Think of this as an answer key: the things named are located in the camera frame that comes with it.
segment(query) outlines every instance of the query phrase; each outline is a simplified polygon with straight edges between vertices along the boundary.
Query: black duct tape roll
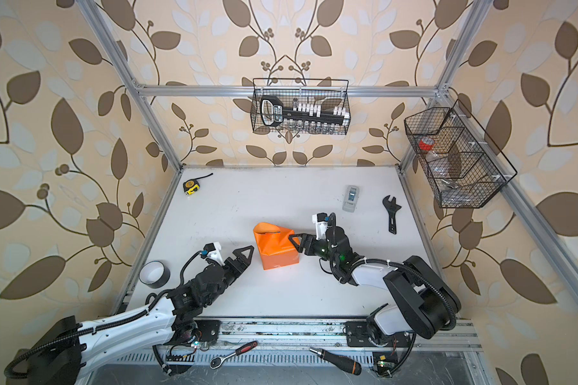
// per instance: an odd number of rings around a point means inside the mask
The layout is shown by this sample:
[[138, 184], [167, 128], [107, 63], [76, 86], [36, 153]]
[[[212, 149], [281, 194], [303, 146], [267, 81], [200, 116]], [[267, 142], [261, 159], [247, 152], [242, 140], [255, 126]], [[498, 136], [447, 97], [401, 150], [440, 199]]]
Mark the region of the black duct tape roll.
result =
[[170, 270], [160, 261], [145, 264], [139, 272], [139, 281], [151, 289], [163, 287], [170, 280]]

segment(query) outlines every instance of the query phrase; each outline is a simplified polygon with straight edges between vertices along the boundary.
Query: white work surface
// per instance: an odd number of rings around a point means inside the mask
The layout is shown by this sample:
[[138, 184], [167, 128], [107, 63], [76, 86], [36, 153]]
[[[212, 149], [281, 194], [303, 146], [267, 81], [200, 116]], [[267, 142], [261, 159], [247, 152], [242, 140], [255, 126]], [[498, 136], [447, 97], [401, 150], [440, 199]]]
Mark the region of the white work surface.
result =
[[[214, 172], [200, 181], [191, 196], [182, 184]], [[342, 210], [348, 185], [360, 188], [355, 212]], [[383, 197], [396, 197], [398, 234], [388, 232]], [[263, 270], [253, 227], [269, 222], [297, 234], [315, 234], [312, 215], [336, 212], [354, 252], [367, 258], [402, 262], [411, 255], [430, 265], [414, 217], [393, 167], [273, 167], [184, 170], [170, 207], [146, 262], [169, 267], [169, 282], [150, 289], [140, 281], [129, 309], [142, 306], [146, 296], [179, 284], [180, 269], [206, 243], [220, 242], [224, 259], [232, 251], [253, 245], [251, 266], [201, 316], [206, 317], [330, 317], [368, 315], [380, 305], [393, 304], [387, 290], [342, 285], [323, 273], [316, 256], [300, 255], [300, 263]], [[329, 270], [329, 264], [323, 264]], [[187, 267], [185, 281], [207, 266], [196, 258]]]

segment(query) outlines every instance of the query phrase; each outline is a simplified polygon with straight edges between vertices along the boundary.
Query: orange paper bag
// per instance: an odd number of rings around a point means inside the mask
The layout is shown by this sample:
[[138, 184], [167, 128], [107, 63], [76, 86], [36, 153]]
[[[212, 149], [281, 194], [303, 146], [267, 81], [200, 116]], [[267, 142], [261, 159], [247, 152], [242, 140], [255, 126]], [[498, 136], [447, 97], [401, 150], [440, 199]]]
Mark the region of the orange paper bag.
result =
[[293, 230], [261, 222], [253, 229], [264, 270], [299, 263], [300, 256], [289, 242]]

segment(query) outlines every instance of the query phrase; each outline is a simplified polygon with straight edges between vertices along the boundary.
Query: wallpaper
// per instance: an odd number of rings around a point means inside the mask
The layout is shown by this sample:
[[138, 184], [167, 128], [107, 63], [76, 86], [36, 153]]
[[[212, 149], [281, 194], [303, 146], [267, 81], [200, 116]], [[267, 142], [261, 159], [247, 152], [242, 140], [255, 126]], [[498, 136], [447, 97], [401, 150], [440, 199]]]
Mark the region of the wallpaper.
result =
[[[351, 98], [347, 135], [253, 132], [251, 100], [156, 97], [152, 106], [178, 158], [188, 166], [381, 166], [400, 163], [408, 147], [405, 117], [420, 98]], [[158, 155], [151, 142], [148, 156]]]
[[0, 0], [0, 383], [57, 320], [108, 315], [173, 176], [72, 3]]
[[421, 167], [407, 178], [493, 376], [501, 385], [578, 384], [578, 306], [522, 223], [510, 221], [505, 198], [442, 210]]
[[142, 84], [432, 86], [468, 0], [97, 0]]
[[451, 94], [578, 260], [578, 0], [494, 3]]

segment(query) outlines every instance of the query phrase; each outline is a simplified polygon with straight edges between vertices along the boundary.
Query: yellow tape measure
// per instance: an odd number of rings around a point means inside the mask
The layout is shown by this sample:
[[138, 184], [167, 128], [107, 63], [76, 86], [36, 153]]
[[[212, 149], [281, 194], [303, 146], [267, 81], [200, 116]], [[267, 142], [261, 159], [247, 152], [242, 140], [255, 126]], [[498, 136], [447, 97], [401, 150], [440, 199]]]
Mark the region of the yellow tape measure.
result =
[[214, 173], [209, 173], [206, 176], [202, 176], [196, 179], [189, 179], [188, 181], [184, 182], [184, 184], [182, 185], [184, 187], [184, 192], [187, 195], [192, 195], [194, 194], [196, 191], [198, 191], [200, 189], [200, 185], [199, 185], [199, 181], [198, 179], [203, 179], [203, 178], [207, 178], [210, 175], [214, 175]]

